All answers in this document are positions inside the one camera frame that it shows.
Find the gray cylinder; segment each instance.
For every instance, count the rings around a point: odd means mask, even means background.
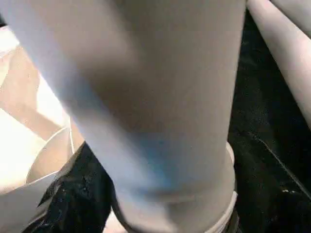
[[[129,225],[189,233],[223,219],[244,0],[1,0],[0,9],[114,181]]]

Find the black plastic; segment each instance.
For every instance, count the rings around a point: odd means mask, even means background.
[[[47,189],[24,233],[102,233],[111,209],[112,182],[83,144]]]

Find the white pipe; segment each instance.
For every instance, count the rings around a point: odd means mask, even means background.
[[[311,128],[311,39],[268,0],[247,7]]]
[[[311,1],[271,0],[271,2],[311,38]]]
[[[0,10],[114,181],[126,221],[208,230],[233,197],[225,149],[245,1],[113,2]]]

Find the white tube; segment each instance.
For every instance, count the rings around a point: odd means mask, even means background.
[[[271,2],[311,38],[311,1],[271,0]]]
[[[208,230],[233,197],[225,149],[245,1],[113,2],[0,9],[113,179],[127,223]]]
[[[311,128],[311,39],[268,0],[247,7]]]

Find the black fabric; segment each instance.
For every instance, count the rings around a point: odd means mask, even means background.
[[[57,174],[24,233],[101,233],[112,183],[87,144]]]
[[[242,232],[309,232],[311,132],[249,12],[228,140]]]

